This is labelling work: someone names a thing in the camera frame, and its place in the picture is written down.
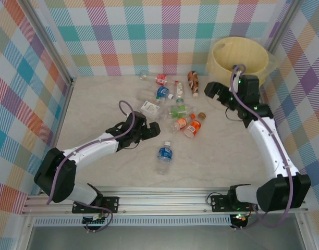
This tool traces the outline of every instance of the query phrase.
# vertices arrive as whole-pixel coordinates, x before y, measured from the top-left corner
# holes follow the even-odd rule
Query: purple wire
[[[111,215],[111,217],[110,217],[110,219],[109,219],[108,223],[107,223],[107,224],[105,224],[105,225],[103,225],[103,226],[101,226],[101,227],[100,227],[100,228],[98,228],[97,230],[90,230],[90,229],[88,228],[88,224],[89,224],[89,222],[88,222],[88,223],[86,223],[86,224],[85,224],[85,228],[87,229],[87,232],[90,232],[90,233],[97,233],[97,232],[100,232],[100,231],[104,230],[105,228],[107,228],[107,227],[108,227],[108,225],[110,225],[110,224],[111,224],[111,222],[113,221],[113,213],[112,213],[112,211],[111,211],[111,210],[109,210],[109,209],[107,209],[107,208],[105,208],[105,207],[97,207],[97,206],[87,205],[87,204],[82,203],[82,202],[77,202],[77,203],[78,203],[78,204],[80,204],[80,205],[82,205],[82,206],[85,206],[85,207],[90,207],[90,208],[95,208],[95,209],[101,209],[102,211],[106,211],[106,212],[108,212],[108,213]]]
[[[126,113],[123,111],[122,107],[121,107],[121,103],[125,103],[131,110],[132,112],[132,116],[133,116],[133,119],[132,119],[132,123],[130,125],[130,127],[128,128],[128,130],[126,130],[124,133],[120,134],[120,135],[117,135],[117,136],[114,136],[114,137],[111,137],[111,138],[105,138],[105,139],[101,139],[100,141],[92,141],[92,142],[89,142],[89,143],[86,143],[82,146],[80,146],[79,148],[77,148],[76,150],[74,150],[73,152],[71,152],[69,155],[67,155],[62,161],[61,163],[59,164],[59,166],[57,167],[56,169],[56,172],[55,172],[55,175],[54,175],[54,179],[53,179],[53,183],[52,183],[52,188],[51,188],[51,192],[50,192],[50,197],[48,198],[48,201],[47,201],[47,205],[49,205],[53,199],[53,194],[54,194],[54,191],[55,191],[55,186],[56,186],[56,180],[59,176],[59,173],[61,171],[61,168],[63,166],[63,164],[74,154],[74,152],[79,152],[81,151],[82,149],[88,147],[88,146],[91,146],[93,144],[96,144],[96,143],[99,143],[99,142],[106,142],[106,141],[110,141],[110,140],[114,140],[114,139],[117,139],[117,138],[120,138],[122,136],[124,136],[125,134],[129,133],[129,131],[131,131],[131,129],[133,128],[134,126],[134,123],[135,123],[135,113],[134,113],[134,110],[132,108],[132,106],[127,103],[126,101],[119,101],[119,108],[120,108],[120,111],[126,115]]]
[[[239,64],[239,65],[235,66],[235,68],[233,69],[233,71],[232,71],[232,73],[231,73],[231,77],[230,77],[230,86],[231,86],[231,89],[232,89],[232,90],[234,90],[234,75],[235,75],[235,73],[238,71],[238,69],[239,69],[240,67],[243,68],[242,74],[244,74],[245,71],[246,71],[246,69],[247,69],[244,64]],[[256,116],[256,117],[258,118],[258,120],[259,120],[259,121],[264,125],[264,127],[268,130],[269,134],[272,136],[272,139],[273,139],[273,141],[274,141],[276,147],[278,148],[278,151],[279,151],[279,153],[280,153],[280,156],[281,156],[281,158],[282,158],[282,160],[283,160],[283,162],[284,162],[284,164],[285,164],[285,167],[286,167],[286,171],[287,171],[288,179],[289,179],[289,197],[288,197],[288,203],[287,203],[285,212],[283,213],[281,219],[280,219],[277,223],[275,223],[275,224],[266,223],[266,222],[263,221],[263,220],[264,220],[264,218],[265,218],[264,215],[266,215],[267,213],[265,213],[264,215],[261,216],[261,215],[258,213],[258,211],[254,208],[254,206],[252,206],[253,210],[255,211],[255,213],[256,213],[257,216],[258,216],[259,222],[261,222],[261,223],[262,223],[263,225],[265,225],[266,227],[275,228],[275,227],[281,225],[281,224],[285,221],[285,219],[286,219],[286,217],[287,217],[287,215],[288,215],[288,213],[289,213],[289,209],[290,209],[290,206],[291,206],[291,202],[292,202],[292,200],[293,200],[293,179],[292,179],[292,176],[291,176],[290,169],[288,168],[287,158],[286,158],[286,156],[285,156],[285,154],[284,154],[284,152],[283,152],[283,150],[282,150],[282,148],[281,148],[281,146],[280,146],[280,144],[279,144],[277,138],[275,137],[273,131],[272,131],[271,128],[267,125],[267,123],[263,120],[263,118],[261,118],[260,115],[258,115],[255,111],[253,111],[251,108],[249,108],[247,105],[245,105],[245,104],[242,102],[242,100],[238,97],[238,95],[237,95],[237,93],[236,93],[235,91],[233,91],[232,94],[234,95],[236,101],[237,101],[243,108],[245,108],[248,112],[250,112],[251,114],[253,114],[254,116]],[[249,225],[248,227],[245,227],[244,229],[250,228],[250,227],[252,227],[252,226],[254,226],[254,225],[256,225],[256,224],[257,224],[257,223],[255,222],[255,223]]]

